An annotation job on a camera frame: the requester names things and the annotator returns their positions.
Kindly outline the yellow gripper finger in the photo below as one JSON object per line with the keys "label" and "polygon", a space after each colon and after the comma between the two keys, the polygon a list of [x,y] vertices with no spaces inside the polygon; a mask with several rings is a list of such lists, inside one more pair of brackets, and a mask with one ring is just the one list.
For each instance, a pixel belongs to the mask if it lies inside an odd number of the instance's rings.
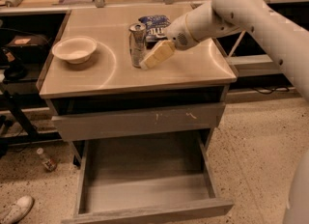
{"label": "yellow gripper finger", "polygon": [[151,69],[174,55],[175,44],[169,40],[159,41],[140,62],[143,70]]}

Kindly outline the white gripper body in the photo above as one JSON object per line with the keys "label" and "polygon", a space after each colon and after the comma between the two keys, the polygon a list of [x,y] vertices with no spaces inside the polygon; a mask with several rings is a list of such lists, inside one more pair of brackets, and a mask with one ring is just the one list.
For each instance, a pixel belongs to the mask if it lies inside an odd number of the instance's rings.
{"label": "white gripper body", "polygon": [[166,29],[167,39],[174,43],[178,50],[187,50],[198,44],[192,37],[186,24],[186,14],[175,19]]}

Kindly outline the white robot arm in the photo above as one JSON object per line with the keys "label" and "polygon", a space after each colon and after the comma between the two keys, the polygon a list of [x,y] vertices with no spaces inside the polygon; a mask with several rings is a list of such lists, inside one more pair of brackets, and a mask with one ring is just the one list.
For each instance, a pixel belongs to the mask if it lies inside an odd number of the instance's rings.
{"label": "white robot arm", "polygon": [[147,70],[209,38],[247,32],[297,91],[309,100],[309,32],[264,0],[211,0],[175,19],[140,66]]}

